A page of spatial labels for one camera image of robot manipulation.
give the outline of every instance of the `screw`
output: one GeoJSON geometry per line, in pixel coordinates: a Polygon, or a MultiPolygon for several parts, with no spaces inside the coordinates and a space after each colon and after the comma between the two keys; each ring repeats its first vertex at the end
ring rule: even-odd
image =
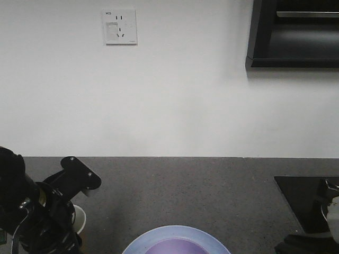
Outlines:
{"type": "Polygon", "coordinates": [[[19,206],[19,209],[24,209],[29,202],[31,202],[30,198],[29,197],[25,198],[25,200],[19,206]]]}

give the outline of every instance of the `wall outlet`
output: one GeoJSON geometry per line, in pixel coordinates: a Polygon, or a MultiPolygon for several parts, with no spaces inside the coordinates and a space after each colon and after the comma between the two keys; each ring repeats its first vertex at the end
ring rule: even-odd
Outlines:
{"type": "Polygon", "coordinates": [[[106,44],[138,44],[134,9],[103,10],[102,24],[106,44]]]}

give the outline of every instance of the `small white object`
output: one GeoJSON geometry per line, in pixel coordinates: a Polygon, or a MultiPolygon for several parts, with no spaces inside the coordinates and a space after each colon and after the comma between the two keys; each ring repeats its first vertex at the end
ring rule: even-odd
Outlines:
{"type": "Polygon", "coordinates": [[[138,44],[134,9],[103,10],[102,24],[106,44],[138,44]]]}
{"type": "Polygon", "coordinates": [[[73,224],[73,229],[75,232],[80,234],[86,224],[86,213],[80,206],[74,205],[74,209],[75,209],[75,221],[73,224]]]}
{"type": "Polygon", "coordinates": [[[326,220],[334,241],[339,243],[339,197],[332,199],[326,220]]]}

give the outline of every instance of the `black cabinet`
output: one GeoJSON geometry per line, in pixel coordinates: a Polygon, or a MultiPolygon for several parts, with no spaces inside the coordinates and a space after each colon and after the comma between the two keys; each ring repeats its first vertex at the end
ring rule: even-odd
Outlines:
{"type": "Polygon", "coordinates": [[[247,67],[339,67],[339,1],[254,0],[247,67]]]}

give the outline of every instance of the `cable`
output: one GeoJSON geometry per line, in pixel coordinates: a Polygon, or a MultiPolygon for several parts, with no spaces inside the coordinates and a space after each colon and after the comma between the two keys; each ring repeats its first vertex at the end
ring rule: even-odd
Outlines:
{"type": "Polygon", "coordinates": [[[33,209],[29,209],[27,207],[24,208],[27,211],[27,215],[25,218],[20,222],[20,224],[16,227],[13,237],[12,237],[12,244],[11,244],[11,253],[12,254],[19,254],[19,239],[20,239],[20,230],[21,226],[24,224],[24,222],[29,218],[31,215],[31,212],[33,209]]]}

